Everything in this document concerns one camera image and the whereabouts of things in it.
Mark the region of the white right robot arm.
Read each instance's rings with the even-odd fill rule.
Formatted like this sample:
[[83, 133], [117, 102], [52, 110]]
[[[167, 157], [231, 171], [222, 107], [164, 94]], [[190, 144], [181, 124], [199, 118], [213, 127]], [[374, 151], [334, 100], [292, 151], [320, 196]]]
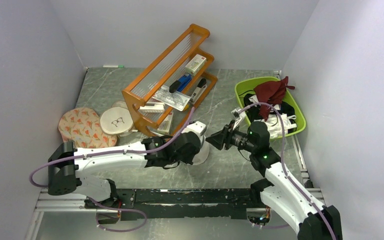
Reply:
[[343, 239], [338, 209], [313, 196], [282, 164], [281, 157], [270, 147], [265, 123], [253, 122], [244, 133], [231, 122], [206, 141], [218, 150], [235, 146], [250, 153], [251, 165], [263, 177], [251, 184], [250, 202], [255, 207], [266, 205], [274, 210], [299, 240]]

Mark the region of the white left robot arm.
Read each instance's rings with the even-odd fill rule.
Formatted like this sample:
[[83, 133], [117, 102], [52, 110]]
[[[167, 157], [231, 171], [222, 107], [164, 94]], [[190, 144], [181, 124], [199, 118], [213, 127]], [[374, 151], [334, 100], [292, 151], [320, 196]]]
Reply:
[[192, 130], [107, 148], [75, 147], [70, 140], [62, 143], [48, 159], [48, 194], [81, 194], [112, 208], [119, 200], [116, 184], [94, 176], [95, 172], [118, 168], [168, 169], [180, 162], [192, 165], [204, 143], [205, 135]]

